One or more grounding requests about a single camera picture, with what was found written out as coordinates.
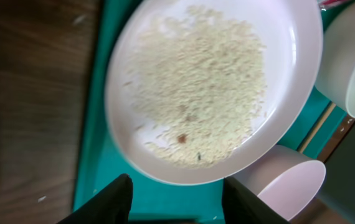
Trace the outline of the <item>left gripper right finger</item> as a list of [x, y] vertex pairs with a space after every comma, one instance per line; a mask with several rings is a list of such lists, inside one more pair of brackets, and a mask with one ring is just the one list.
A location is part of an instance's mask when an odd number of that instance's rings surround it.
[[234, 177], [223, 181], [222, 209], [226, 224], [289, 224]]

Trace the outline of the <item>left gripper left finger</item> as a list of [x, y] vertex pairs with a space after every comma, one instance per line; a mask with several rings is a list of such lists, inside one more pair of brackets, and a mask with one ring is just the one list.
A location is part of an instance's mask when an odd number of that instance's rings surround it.
[[132, 179], [121, 174], [58, 224], [127, 224], [132, 201]]

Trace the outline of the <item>pink plastic bowl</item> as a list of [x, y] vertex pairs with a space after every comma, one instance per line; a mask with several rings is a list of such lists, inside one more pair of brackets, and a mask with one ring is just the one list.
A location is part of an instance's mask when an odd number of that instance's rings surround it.
[[325, 176], [324, 163], [280, 145], [233, 175], [288, 221], [311, 202]]

